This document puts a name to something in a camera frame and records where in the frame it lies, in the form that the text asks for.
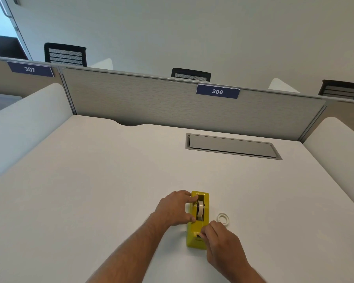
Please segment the person's left forearm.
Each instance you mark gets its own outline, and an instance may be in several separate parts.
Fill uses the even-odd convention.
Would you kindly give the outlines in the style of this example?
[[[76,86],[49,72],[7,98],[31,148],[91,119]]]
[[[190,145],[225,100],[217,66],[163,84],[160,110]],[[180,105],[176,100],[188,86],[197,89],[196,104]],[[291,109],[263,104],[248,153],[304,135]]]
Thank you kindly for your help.
[[[89,277],[86,283],[142,283],[171,221],[152,213]]]

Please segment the person's left hand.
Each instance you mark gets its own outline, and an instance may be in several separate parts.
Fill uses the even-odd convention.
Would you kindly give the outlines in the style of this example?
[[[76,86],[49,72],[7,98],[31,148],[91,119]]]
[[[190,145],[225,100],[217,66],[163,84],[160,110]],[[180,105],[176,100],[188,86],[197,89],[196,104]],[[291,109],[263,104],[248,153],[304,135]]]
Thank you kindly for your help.
[[[177,215],[186,212],[186,205],[198,200],[198,196],[191,197],[191,193],[186,190],[173,191],[165,198],[162,198],[151,218],[165,229],[177,226]]]

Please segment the person's right hand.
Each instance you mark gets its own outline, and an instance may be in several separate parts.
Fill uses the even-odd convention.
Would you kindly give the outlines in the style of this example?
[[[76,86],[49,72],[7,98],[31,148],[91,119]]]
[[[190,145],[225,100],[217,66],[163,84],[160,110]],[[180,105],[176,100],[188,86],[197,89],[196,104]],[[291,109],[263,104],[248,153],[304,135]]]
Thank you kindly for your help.
[[[226,227],[219,242],[205,244],[208,262],[222,275],[231,264],[249,264],[240,239]]]

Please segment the black mesh office chair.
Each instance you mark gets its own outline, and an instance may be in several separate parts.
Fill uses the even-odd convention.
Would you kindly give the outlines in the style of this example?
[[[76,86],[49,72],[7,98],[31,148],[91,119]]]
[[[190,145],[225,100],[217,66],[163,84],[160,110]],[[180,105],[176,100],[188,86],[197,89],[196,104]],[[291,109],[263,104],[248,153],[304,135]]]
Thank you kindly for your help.
[[[354,83],[322,80],[322,86],[318,95],[354,100]]]
[[[44,57],[49,63],[87,67],[86,47],[47,42]]]
[[[210,82],[211,73],[175,67],[172,69],[171,77]]]

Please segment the grey fabric partition panel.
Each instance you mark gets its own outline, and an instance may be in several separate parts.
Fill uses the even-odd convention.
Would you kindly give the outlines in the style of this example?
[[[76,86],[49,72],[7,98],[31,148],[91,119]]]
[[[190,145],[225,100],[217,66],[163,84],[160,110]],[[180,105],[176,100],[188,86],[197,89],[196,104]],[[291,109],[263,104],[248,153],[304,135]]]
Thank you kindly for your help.
[[[124,125],[156,124],[297,141],[325,99],[241,89],[236,99],[197,94],[198,83],[67,67],[76,114]]]

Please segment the yellow tape dispenser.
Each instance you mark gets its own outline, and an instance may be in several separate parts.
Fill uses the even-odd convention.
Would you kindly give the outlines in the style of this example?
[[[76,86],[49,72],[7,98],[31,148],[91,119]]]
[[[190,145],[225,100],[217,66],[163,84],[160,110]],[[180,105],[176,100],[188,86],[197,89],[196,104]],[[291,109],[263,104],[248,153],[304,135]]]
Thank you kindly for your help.
[[[209,193],[193,190],[191,197],[198,196],[198,200],[203,200],[205,203],[204,221],[188,223],[186,245],[190,248],[206,250],[206,244],[200,237],[201,228],[209,223]],[[197,201],[189,204],[189,213],[196,218]]]

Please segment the glass door with metal frame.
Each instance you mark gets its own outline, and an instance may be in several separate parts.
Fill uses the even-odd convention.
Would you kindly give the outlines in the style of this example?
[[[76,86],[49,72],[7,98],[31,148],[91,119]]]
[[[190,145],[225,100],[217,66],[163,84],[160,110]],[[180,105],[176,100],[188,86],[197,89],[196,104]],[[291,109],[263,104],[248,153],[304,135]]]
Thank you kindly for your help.
[[[14,18],[10,6],[21,6],[20,0],[0,0],[0,44],[10,44],[18,47],[24,59],[32,60],[32,56],[25,44],[19,26]]]

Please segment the blue desk number sign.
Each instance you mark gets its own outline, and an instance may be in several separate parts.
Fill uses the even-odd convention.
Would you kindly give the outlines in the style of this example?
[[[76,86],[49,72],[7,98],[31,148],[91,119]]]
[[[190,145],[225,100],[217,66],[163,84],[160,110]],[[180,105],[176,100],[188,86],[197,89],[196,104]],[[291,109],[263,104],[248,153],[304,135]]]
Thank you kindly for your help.
[[[237,99],[240,94],[240,91],[241,90],[238,88],[198,84],[196,89],[196,94]]]
[[[43,66],[38,64],[30,64],[24,62],[12,62],[7,61],[10,69],[14,73],[35,75],[35,76],[45,76],[45,77],[55,77],[51,66]]]

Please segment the person's right forearm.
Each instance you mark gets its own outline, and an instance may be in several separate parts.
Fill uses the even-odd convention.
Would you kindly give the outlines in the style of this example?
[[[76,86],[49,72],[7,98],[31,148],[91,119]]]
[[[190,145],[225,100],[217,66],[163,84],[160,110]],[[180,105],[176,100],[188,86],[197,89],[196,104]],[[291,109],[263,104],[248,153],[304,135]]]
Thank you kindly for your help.
[[[227,266],[223,276],[230,283],[267,283],[259,273],[246,264],[231,264]]]

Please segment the beige partition panel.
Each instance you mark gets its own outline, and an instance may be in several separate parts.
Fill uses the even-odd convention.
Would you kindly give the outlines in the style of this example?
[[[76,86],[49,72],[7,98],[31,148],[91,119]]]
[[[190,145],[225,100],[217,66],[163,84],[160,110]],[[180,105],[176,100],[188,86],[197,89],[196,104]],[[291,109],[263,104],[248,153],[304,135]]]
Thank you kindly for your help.
[[[298,141],[303,143],[319,124],[328,117],[337,118],[354,131],[354,101],[327,100]]]
[[[47,75],[37,75],[33,72],[28,74],[24,69],[21,72],[13,72],[9,63],[20,63],[23,67],[33,67],[36,70],[41,66],[50,67],[53,76],[50,73]],[[54,83],[61,85],[65,92],[59,69],[54,64],[0,57],[0,94],[25,98]]]

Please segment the white rounded side divider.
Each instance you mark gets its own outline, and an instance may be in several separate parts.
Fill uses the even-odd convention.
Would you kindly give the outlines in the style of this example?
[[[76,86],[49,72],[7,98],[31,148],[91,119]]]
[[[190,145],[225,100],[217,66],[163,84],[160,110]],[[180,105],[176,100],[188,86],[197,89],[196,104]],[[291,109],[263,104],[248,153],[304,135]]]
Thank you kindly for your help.
[[[354,203],[354,131],[328,117],[303,145]]]
[[[102,61],[99,61],[95,64],[92,64],[89,66],[89,68],[94,68],[94,69],[104,69],[104,70],[113,70],[113,62],[111,58],[104,59]]]
[[[0,176],[73,115],[54,83],[0,110]]]
[[[300,93],[298,90],[294,89],[292,86],[288,85],[287,83],[283,82],[279,78],[274,78],[269,87],[268,90],[274,90],[274,91],[284,91],[284,92],[289,92],[289,93]]]

